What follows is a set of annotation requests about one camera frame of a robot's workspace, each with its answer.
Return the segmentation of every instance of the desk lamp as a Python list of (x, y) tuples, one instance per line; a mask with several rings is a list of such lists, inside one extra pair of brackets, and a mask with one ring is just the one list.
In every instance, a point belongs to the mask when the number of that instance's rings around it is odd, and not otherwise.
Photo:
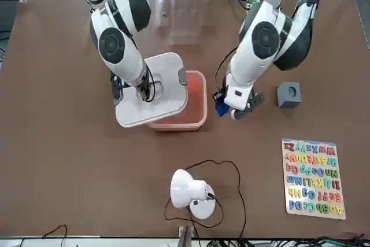
[(209, 218), (216, 206), (214, 191), (204, 180), (195, 180), (185, 170), (177, 170), (171, 180), (171, 201), (175, 208), (190, 206), (198, 219)]

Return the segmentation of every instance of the brown table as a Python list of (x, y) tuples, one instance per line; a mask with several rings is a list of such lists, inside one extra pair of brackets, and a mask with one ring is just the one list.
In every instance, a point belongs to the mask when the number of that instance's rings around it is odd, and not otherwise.
[[(185, 222), (164, 219), (171, 176), (211, 158), (240, 169), (244, 237), (368, 237), (370, 54), (355, 2), (321, 0), (306, 61), (290, 72), (271, 67), (256, 84), (267, 96), (263, 106), (233, 121), (216, 115), (211, 93), (244, 11), (235, 0), (151, 1), (150, 27), (135, 37), (139, 49), (144, 57), (175, 51), (186, 69), (206, 76), (205, 125), (184, 133), (120, 127), (85, 0), (28, 0), (0, 71), (0, 235), (41, 235), (65, 223), (70, 235), (175, 236)], [(284, 9), (294, 4), (286, 0)], [(277, 107), (283, 81), (300, 82), (297, 109)], [(286, 214), (282, 138), (337, 144), (346, 220)], [(225, 211), (221, 226), (199, 228), (201, 237), (237, 237), (243, 209), (234, 169), (209, 164), (191, 173), (212, 185)]]

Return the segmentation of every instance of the blue block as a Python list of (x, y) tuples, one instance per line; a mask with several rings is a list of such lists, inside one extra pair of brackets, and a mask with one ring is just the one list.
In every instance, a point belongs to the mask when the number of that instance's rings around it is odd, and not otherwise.
[(224, 116), (229, 112), (230, 106), (225, 104), (223, 101), (218, 101), (215, 106), (217, 113), (219, 114), (220, 117)]

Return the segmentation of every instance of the orange container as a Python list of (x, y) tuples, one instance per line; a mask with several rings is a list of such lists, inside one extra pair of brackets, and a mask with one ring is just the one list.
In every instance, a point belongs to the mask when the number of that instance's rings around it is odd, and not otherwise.
[(186, 71), (187, 105), (179, 114), (149, 123), (159, 131), (191, 131), (199, 129), (207, 119), (207, 86), (204, 75)]

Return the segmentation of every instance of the gray cube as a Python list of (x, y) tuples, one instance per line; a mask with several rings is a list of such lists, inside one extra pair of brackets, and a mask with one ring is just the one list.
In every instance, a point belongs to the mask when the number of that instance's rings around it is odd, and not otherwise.
[(295, 108), (302, 102), (298, 82), (283, 82), (277, 90), (279, 108)]

